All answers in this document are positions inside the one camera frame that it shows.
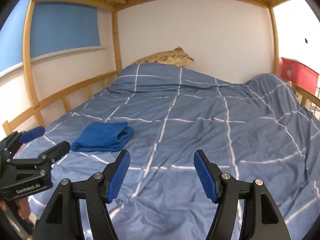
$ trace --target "pillow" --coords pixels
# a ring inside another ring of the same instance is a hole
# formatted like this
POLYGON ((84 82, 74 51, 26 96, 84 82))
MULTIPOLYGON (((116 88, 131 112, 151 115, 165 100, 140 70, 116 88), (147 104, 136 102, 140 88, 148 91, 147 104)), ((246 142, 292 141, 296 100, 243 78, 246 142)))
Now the pillow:
POLYGON ((174 50, 158 52, 150 56, 143 57, 131 63, 131 65, 152 62, 183 67, 186 64, 193 63, 194 60, 189 57, 182 48, 177 47, 174 50))

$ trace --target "finger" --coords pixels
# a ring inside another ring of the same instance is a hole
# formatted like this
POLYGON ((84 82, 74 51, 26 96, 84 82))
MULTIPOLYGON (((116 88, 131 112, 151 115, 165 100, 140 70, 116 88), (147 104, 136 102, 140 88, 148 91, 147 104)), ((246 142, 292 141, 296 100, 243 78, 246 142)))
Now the finger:
POLYGON ((17 201, 17 205, 19 207, 18 214, 22 219, 27 219, 30 214, 30 206, 27 198, 22 198, 17 201))
POLYGON ((3 211, 7 210, 7 207, 5 206, 5 202, 4 201, 0 201, 0 207, 3 211))

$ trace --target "blue towel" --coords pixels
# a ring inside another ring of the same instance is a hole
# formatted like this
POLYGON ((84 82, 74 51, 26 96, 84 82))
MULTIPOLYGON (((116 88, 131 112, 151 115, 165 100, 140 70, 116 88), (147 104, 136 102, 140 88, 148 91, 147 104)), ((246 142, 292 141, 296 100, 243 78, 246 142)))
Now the blue towel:
POLYGON ((74 152, 118 152, 130 140, 133 129, 127 122, 89 124, 71 144, 74 152))

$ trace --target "blue gripper pad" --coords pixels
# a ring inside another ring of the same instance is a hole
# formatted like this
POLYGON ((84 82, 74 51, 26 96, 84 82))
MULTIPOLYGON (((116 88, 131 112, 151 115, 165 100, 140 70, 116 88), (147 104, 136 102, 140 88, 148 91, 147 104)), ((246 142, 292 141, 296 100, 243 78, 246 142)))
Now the blue gripper pad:
POLYGON ((207 198, 210 198, 213 203, 216 202, 218 197, 216 195, 216 187, 214 180, 211 177, 208 168, 205 165, 198 151, 196 151, 195 155, 193 156, 193 164, 196 168, 198 177, 201 181, 202 187, 207 198))
POLYGON ((121 185, 124 181, 124 177, 127 174, 128 168, 130 165, 130 153, 126 151, 122 160, 120 161, 116 171, 114 172, 110 183, 109 183, 109 192, 107 195, 107 202, 111 203, 113 199, 117 198, 121 185))
POLYGON ((21 137, 20 137, 20 140, 19 142, 21 143, 28 143, 28 142, 31 142, 32 140, 40 137, 40 136, 43 136, 44 135, 44 127, 42 126, 39 126, 39 127, 36 127, 30 131, 27 131, 27 132, 24 132, 21 137))

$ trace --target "silver bolt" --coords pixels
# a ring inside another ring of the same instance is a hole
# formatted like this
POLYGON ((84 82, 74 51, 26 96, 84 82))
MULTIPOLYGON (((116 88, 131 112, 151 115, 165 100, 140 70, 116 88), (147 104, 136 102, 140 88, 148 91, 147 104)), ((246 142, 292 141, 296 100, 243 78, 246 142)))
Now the silver bolt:
POLYGON ((261 179, 256 179, 255 182, 259 186, 261 186, 263 184, 263 181, 261 179))
POLYGON ((67 185, 69 183, 69 180, 68 179, 63 179, 62 181, 61 181, 61 184, 62 185, 67 185))
POLYGON ((102 173, 101 172, 97 172, 93 177, 95 178, 95 179, 101 179, 102 178, 102 173))
POLYGON ((229 173, 222 173, 221 177, 224 179, 230 179, 230 174, 229 173))

